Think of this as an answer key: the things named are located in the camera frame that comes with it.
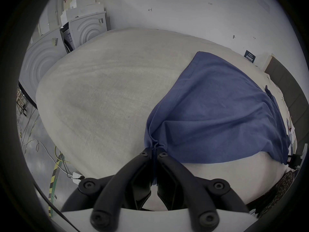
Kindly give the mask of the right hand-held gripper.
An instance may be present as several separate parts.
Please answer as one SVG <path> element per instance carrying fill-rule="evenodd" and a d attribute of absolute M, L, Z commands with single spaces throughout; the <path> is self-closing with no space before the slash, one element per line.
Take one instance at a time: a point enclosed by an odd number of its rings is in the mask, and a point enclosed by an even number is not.
<path fill-rule="evenodd" d="M 288 167 L 292 170 L 299 171 L 304 163 L 306 158 L 306 154 L 308 152 L 308 144 L 304 144 L 303 152 L 301 155 L 299 154 L 292 154 L 288 156 Z"/>

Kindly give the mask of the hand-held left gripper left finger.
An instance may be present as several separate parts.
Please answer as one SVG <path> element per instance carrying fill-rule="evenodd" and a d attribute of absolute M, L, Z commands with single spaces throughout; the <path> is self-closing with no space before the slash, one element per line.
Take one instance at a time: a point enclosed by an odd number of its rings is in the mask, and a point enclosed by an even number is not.
<path fill-rule="evenodd" d="M 141 210 L 150 197 L 152 176 L 152 149 L 146 148 L 113 176 L 81 180 L 61 212 L 93 208 L 92 227 L 116 231 L 121 208 Z"/>

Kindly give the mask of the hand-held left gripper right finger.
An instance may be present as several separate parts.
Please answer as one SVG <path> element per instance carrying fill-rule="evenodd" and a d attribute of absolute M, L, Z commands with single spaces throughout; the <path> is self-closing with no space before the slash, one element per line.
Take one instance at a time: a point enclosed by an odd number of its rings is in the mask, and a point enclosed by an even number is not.
<path fill-rule="evenodd" d="M 214 231 L 220 222 L 217 209 L 249 213 L 226 180 L 195 177 L 164 149 L 156 149 L 155 170 L 158 197 L 168 211 L 187 208 L 194 231 Z"/>

